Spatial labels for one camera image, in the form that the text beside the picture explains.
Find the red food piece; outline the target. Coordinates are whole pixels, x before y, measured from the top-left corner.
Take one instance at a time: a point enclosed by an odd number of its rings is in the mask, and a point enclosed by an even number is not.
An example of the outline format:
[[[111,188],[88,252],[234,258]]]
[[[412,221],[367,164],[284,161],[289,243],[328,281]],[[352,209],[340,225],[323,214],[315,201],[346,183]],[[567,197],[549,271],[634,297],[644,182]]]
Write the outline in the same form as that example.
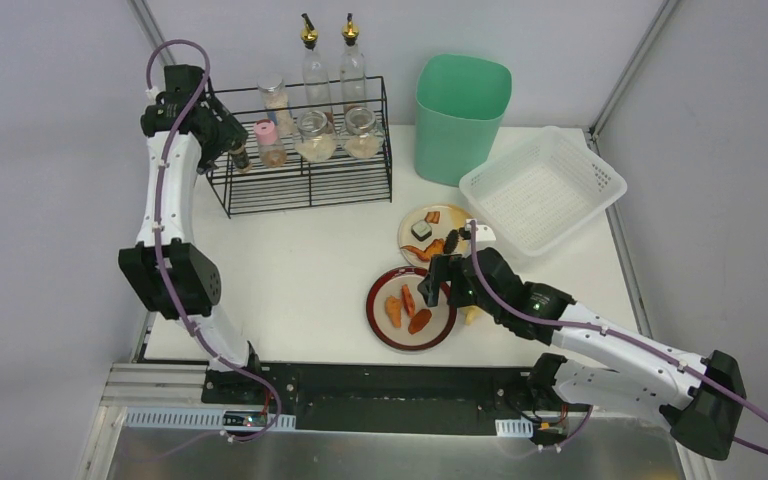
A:
[[[416,314],[416,303],[408,285],[401,286],[401,300],[405,312],[412,318]]]

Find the black cap spice jar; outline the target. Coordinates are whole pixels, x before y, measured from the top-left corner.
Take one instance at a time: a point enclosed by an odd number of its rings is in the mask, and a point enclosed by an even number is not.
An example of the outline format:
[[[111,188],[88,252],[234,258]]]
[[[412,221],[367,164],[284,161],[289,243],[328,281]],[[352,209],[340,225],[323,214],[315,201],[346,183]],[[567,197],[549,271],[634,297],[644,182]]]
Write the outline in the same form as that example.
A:
[[[245,147],[240,147],[239,149],[230,150],[228,152],[228,155],[233,165],[233,168],[238,173],[245,174],[251,170],[252,164]]]

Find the silver lid bead jar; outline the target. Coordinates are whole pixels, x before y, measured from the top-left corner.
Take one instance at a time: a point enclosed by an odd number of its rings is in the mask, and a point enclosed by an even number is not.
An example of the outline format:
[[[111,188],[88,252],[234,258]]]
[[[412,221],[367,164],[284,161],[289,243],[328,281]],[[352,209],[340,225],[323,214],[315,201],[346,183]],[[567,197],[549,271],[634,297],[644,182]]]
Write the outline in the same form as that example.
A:
[[[292,137],[296,132],[295,121],[283,77],[274,73],[263,75],[258,78],[257,88],[279,136]]]

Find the pink cap spice jar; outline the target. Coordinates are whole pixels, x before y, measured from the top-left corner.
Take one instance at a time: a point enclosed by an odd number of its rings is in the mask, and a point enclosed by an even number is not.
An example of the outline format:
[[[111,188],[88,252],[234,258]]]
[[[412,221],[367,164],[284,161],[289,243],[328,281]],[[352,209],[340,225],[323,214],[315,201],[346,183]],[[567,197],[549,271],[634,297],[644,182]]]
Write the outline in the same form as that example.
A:
[[[253,125],[253,133],[261,163],[267,168],[284,166],[288,156],[276,124],[269,119],[259,120]]]

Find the glass oil bottle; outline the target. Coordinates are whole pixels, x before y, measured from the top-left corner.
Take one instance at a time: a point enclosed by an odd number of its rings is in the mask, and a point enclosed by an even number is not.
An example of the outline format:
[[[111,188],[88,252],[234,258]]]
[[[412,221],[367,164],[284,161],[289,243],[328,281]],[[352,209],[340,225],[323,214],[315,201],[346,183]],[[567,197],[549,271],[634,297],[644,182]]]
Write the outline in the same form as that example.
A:
[[[309,15],[302,13],[303,28],[300,38],[305,47],[302,61],[302,79],[306,100],[309,105],[322,111],[330,122],[333,121],[333,106],[331,105],[331,90],[328,69],[317,50],[318,31]]]
[[[359,29],[354,23],[353,14],[348,13],[346,24],[342,28],[344,52],[341,55],[339,80],[344,112],[356,107],[364,107],[366,92],[366,62],[358,46]]]

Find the glass rice jar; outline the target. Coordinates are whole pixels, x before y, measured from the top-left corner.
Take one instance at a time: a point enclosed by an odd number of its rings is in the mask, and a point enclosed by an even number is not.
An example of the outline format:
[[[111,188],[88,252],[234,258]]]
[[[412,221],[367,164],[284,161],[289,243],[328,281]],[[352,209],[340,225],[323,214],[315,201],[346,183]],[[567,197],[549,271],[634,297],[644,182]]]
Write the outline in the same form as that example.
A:
[[[296,152],[306,161],[318,163],[329,160],[337,149],[337,138],[329,117],[322,111],[303,113],[296,121],[298,136]]]
[[[344,150],[355,159],[371,159],[383,148],[384,135],[376,114],[366,107],[353,107],[344,116]]]

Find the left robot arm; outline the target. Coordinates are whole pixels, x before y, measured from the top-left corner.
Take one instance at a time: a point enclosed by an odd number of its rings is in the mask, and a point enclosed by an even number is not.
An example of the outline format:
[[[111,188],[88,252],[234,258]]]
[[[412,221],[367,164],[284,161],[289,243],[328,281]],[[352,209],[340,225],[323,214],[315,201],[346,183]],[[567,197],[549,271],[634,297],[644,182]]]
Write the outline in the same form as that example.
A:
[[[362,293],[396,255],[386,206],[337,203],[281,208],[264,217],[212,223],[201,251],[193,193],[203,154],[196,130],[230,125],[207,93],[209,71],[164,70],[144,122],[149,186],[135,245],[121,267],[147,309],[185,330],[220,371],[267,362],[421,365],[439,344],[400,347],[375,335]]]

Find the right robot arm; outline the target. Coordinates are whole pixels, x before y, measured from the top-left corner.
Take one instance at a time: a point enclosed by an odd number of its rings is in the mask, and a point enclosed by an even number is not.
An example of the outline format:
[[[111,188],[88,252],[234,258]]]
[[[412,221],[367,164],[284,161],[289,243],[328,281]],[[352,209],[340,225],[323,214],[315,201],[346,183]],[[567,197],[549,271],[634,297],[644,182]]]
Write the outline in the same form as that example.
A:
[[[611,322],[570,294],[524,282],[501,254],[437,255],[418,292],[428,306],[475,306],[519,338],[578,353],[587,367],[557,354],[534,365],[529,386],[569,404],[610,407],[667,431],[685,448],[712,460],[728,458],[746,391],[737,360],[715,350],[681,351]]]

